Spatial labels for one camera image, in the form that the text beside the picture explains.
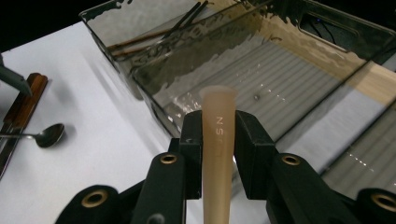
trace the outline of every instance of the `spoon bowl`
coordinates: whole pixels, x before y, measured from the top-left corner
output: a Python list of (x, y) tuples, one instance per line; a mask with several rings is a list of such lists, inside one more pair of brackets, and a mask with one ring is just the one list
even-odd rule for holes
[(29, 133), (22, 133), (22, 134), (12, 134), (12, 133), (0, 133), (0, 137), (5, 138), (31, 138), (35, 139), (35, 142), (39, 147), (51, 147), (57, 143), (62, 135), (64, 134), (64, 125), (62, 123), (57, 123), (49, 126), (41, 133), (38, 134), (29, 134)]
[(35, 142), (39, 147), (51, 147), (61, 139), (63, 134), (64, 125), (57, 123), (36, 134)]

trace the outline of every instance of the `white tabletop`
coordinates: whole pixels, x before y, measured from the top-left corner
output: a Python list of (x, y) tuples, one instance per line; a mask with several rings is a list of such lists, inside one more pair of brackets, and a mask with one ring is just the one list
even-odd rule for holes
[[(145, 178), (170, 138), (136, 100), (82, 22), (3, 53), (6, 67), (49, 78), (26, 133), (53, 123), (65, 136), (52, 149), (22, 139), (0, 181), (0, 223), (53, 223), (76, 193), (91, 185), (119, 192)], [(18, 92), (0, 83), (0, 117)]]

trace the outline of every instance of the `tan cone-shaped object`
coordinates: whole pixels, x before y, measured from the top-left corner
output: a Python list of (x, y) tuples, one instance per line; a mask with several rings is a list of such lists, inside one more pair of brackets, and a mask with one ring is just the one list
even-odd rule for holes
[(228, 224), (233, 175), (236, 90), (202, 89), (204, 136), (203, 200), (205, 224)]

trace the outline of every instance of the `black machine part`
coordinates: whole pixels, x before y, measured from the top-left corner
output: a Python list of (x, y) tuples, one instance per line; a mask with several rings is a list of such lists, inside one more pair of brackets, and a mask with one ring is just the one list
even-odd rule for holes
[[(109, 186), (86, 188), (56, 223), (185, 223), (186, 200), (202, 195), (201, 116), (184, 118), (180, 139), (152, 160), (145, 180), (120, 194)], [(333, 191), (306, 160), (278, 153), (259, 121), (243, 111), (235, 114), (234, 156), (247, 197), (266, 201), (271, 223), (396, 223), (395, 194), (362, 189), (355, 201)]]
[(11, 87), (17, 89), (18, 91), (32, 96), (32, 90), (29, 84), (24, 79), (23, 76), (18, 73), (6, 68), (3, 62), (3, 56), (0, 54), (0, 80), (6, 82)]

